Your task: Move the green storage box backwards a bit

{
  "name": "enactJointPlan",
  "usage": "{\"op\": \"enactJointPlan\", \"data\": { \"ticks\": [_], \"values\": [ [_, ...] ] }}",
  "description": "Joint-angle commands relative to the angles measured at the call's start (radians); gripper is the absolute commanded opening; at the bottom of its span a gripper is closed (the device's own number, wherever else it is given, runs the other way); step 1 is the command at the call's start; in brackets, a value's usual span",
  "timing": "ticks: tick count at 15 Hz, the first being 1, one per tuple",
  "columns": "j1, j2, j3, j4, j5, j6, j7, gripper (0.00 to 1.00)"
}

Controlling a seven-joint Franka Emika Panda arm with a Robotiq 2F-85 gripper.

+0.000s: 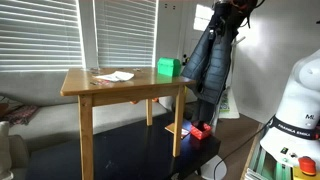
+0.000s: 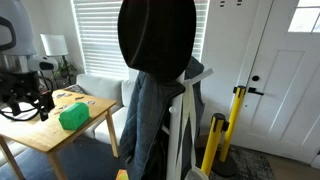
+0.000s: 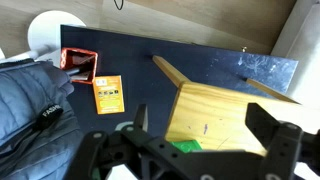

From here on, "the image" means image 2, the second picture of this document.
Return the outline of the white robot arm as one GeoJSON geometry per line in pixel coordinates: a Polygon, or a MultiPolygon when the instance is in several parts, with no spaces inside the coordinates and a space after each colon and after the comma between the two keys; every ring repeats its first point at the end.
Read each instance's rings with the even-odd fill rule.
{"type": "Polygon", "coordinates": [[[55,59],[37,54],[30,17],[21,0],[0,0],[0,95],[11,109],[11,116],[3,110],[0,114],[16,121],[17,115],[26,113],[19,106],[24,102],[32,106],[31,111],[35,110],[27,120],[40,115],[45,121],[55,105],[50,89],[40,91],[39,80],[47,78],[38,72],[57,69],[55,59]]]}

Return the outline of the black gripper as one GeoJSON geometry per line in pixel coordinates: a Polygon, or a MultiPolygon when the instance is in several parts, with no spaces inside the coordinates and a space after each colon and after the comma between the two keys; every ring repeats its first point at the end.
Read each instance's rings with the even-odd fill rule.
{"type": "Polygon", "coordinates": [[[20,114],[20,102],[31,104],[40,110],[40,119],[48,119],[48,112],[54,107],[52,91],[40,90],[40,80],[45,77],[39,76],[37,72],[22,74],[0,73],[0,96],[2,101],[7,104],[13,114],[20,114]]]}

